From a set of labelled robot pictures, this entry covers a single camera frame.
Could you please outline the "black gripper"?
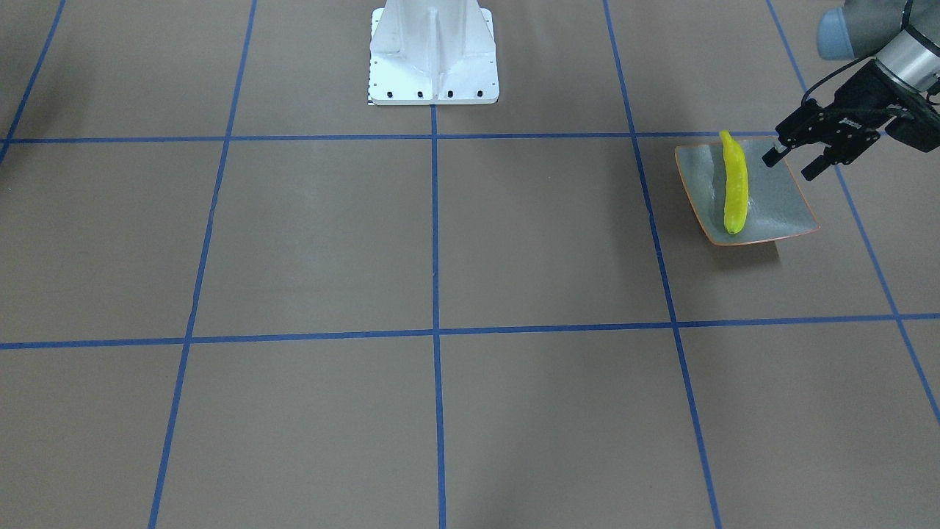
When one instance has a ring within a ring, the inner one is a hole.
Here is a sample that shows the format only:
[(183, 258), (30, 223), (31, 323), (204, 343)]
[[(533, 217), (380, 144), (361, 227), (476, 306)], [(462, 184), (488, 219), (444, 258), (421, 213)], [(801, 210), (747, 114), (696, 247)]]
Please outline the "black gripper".
[(813, 181), (829, 168), (842, 164), (842, 153), (862, 153), (881, 129), (922, 153), (938, 148), (938, 111), (921, 93), (890, 73), (878, 60), (860, 67), (829, 105), (808, 96), (776, 127), (779, 140), (762, 155), (773, 168), (799, 146), (822, 142), (822, 153), (801, 171)]

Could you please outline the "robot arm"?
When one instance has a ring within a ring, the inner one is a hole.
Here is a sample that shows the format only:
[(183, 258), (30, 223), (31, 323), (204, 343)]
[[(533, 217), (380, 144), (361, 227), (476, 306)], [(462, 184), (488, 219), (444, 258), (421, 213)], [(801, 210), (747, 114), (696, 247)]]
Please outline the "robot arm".
[(882, 133), (922, 153), (938, 148), (936, 1), (846, 1), (820, 18), (817, 49), (855, 73), (829, 105), (803, 94), (775, 128), (780, 147), (763, 154), (767, 167), (793, 148), (820, 143), (822, 154), (802, 171), (811, 181), (832, 165), (852, 164)]

